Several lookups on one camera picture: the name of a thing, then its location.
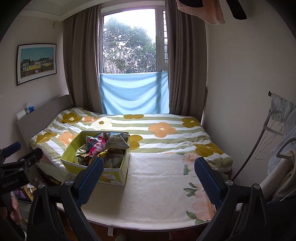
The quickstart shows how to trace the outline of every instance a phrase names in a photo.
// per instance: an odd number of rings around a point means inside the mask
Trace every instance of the framed picture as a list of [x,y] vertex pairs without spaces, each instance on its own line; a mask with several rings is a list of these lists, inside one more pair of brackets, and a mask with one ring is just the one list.
[[17,48],[17,85],[57,73],[56,44],[28,44]]

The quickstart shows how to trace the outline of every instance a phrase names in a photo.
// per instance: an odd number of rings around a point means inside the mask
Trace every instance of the bed frame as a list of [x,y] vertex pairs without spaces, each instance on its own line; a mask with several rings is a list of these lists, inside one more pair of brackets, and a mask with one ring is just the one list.
[[47,102],[18,120],[17,125],[29,150],[32,150],[29,142],[33,136],[46,129],[59,113],[73,107],[70,96],[64,95]]

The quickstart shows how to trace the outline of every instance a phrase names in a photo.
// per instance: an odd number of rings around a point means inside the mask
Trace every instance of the window frame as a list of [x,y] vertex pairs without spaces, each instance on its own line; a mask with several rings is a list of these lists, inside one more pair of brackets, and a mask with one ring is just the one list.
[[156,29],[156,72],[168,70],[168,63],[165,63],[164,57],[164,26],[163,26],[163,10],[165,10],[164,2],[162,1],[138,1],[128,4],[119,4],[112,7],[101,9],[99,20],[99,72],[104,73],[103,69],[103,19],[104,16],[137,9],[155,9],[155,29]]

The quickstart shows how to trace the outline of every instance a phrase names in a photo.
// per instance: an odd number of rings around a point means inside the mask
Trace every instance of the green leaf print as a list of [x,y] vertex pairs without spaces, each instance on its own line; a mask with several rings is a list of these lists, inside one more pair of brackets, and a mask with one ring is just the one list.
[[192,183],[189,183],[189,185],[193,188],[197,188],[196,186],[194,186]]
[[200,219],[195,220],[195,224],[201,224],[201,223],[204,223],[204,221],[202,221]]
[[191,219],[196,219],[196,215],[195,215],[195,213],[191,213],[191,212],[186,211],[186,214],[187,214],[187,216],[190,217]]
[[183,188],[186,192],[192,192],[192,191],[197,191],[197,189],[192,189],[192,188]]
[[184,165],[184,171],[183,171],[183,175],[188,175],[189,170],[188,170],[188,165]]
[[187,196],[187,197],[191,197],[191,196],[194,195],[194,193],[195,193],[195,191],[189,192],[189,193],[186,194],[186,196]]

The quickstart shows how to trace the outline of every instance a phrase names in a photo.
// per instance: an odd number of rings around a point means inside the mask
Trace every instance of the sky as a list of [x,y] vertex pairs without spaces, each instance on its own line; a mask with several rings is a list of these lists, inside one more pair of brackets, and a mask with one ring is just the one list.
[[42,47],[42,48],[27,48],[22,49],[20,59],[39,60],[41,58],[53,58],[54,48],[53,47]]
[[125,23],[131,27],[141,27],[147,30],[147,35],[155,42],[155,9],[137,9],[112,13],[104,16],[104,22],[110,18]]

